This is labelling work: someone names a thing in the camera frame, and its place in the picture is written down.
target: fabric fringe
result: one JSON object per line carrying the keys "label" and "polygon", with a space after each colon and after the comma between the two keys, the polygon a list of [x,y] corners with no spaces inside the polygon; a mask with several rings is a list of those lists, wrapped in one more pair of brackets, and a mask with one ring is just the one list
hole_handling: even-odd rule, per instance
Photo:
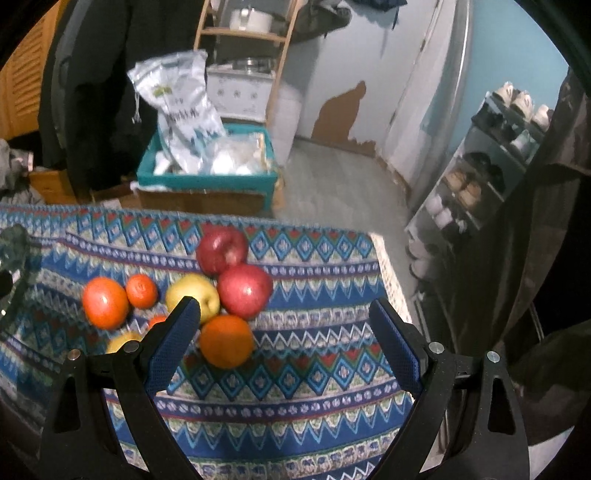
{"label": "fabric fringe", "polygon": [[403,321],[406,323],[412,323],[413,321],[410,316],[406,298],[402,292],[402,287],[400,286],[396,273],[394,273],[390,257],[386,252],[384,237],[378,233],[369,233],[369,237],[374,243],[375,252],[378,256],[379,269],[382,274],[386,294],[388,295],[388,301]]}

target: white pot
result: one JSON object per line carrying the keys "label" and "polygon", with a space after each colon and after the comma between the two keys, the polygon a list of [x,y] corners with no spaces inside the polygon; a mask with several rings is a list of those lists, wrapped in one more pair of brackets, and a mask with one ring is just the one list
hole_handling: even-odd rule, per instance
{"label": "white pot", "polygon": [[269,33],[273,16],[253,8],[239,8],[230,15],[230,30],[245,30],[257,33]]}

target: wooden cabinet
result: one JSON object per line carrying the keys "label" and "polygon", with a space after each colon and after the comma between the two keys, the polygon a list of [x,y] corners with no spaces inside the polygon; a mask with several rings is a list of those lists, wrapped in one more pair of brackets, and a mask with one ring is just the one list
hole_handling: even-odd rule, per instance
{"label": "wooden cabinet", "polygon": [[60,12],[59,2],[29,31],[0,72],[0,138],[39,129],[43,68]]}

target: wooden shelf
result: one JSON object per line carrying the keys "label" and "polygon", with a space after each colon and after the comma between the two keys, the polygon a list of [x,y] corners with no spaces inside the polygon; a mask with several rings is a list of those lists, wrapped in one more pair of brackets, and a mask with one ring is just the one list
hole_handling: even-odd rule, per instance
{"label": "wooden shelf", "polygon": [[268,40],[273,42],[284,42],[285,37],[274,33],[249,32],[248,30],[230,30],[229,28],[208,27],[204,28],[201,35],[224,35],[227,37],[255,38],[257,40]]}

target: patterned tablecloth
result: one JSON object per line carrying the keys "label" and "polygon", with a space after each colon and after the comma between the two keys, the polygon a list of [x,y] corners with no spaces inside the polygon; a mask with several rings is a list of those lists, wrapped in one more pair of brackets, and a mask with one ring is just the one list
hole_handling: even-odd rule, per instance
{"label": "patterned tablecloth", "polygon": [[[98,275],[124,284],[142,272],[165,292],[198,270],[206,223],[246,233],[249,262],[271,274],[274,293],[253,322],[257,349],[245,365],[211,367],[197,342],[154,400],[205,479],[364,478],[411,407],[367,323],[370,301],[385,295],[410,321],[377,235],[170,212],[0,208],[0,228],[15,223],[38,248],[17,320],[0,333],[0,388],[38,428],[66,353],[103,353],[116,334],[86,320],[83,286]],[[145,332],[156,313],[165,313],[162,303],[134,311],[123,330]],[[128,460],[145,467],[116,394],[106,395]]]}

